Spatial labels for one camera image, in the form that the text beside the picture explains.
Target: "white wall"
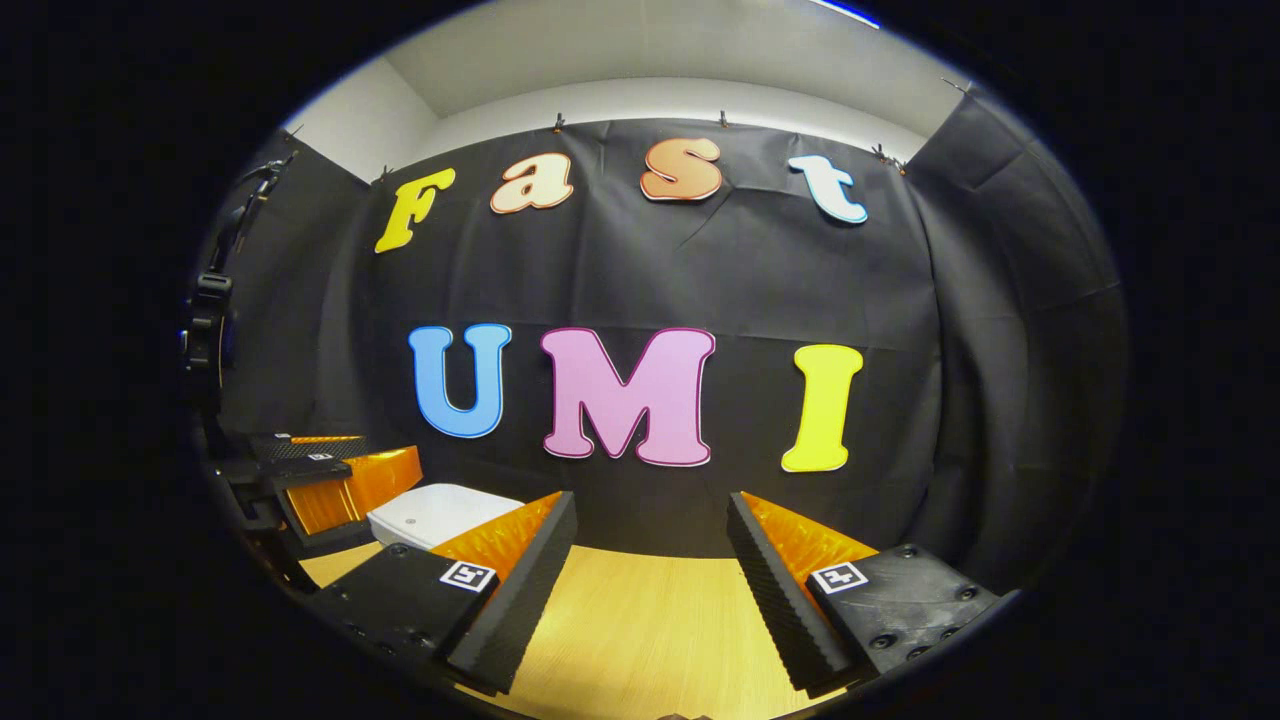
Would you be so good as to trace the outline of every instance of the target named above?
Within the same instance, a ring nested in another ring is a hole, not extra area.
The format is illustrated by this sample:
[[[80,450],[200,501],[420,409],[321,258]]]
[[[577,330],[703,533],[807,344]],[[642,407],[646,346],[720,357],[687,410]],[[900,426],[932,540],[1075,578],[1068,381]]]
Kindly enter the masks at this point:
[[[960,101],[959,92],[955,100]],[[562,113],[566,123],[628,118],[718,122],[721,110],[730,126],[772,127],[864,150],[882,143],[887,155],[904,161],[925,140],[852,108],[774,87],[695,78],[627,78],[539,90],[463,110],[431,126],[412,155],[416,161],[503,135],[550,128],[556,113]],[[399,163],[408,164],[408,159]]]
[[[383,165],[403,168],[419,160],[435,113],[384,58],[334,83],[326,92],[285,120],[284,129],[371,182]]]

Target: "wooden table surface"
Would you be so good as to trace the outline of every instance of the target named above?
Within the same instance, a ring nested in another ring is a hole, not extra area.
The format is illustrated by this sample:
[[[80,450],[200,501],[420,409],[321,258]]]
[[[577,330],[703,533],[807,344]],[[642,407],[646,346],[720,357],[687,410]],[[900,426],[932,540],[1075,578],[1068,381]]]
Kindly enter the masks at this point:
[[[381,550],[305,560],[326,585]],[[657,720],[673,712],[758,720],[810,700],[791,689],[733,559],[631,555],[573,546],[516,673],[485,702],[548,720]]]

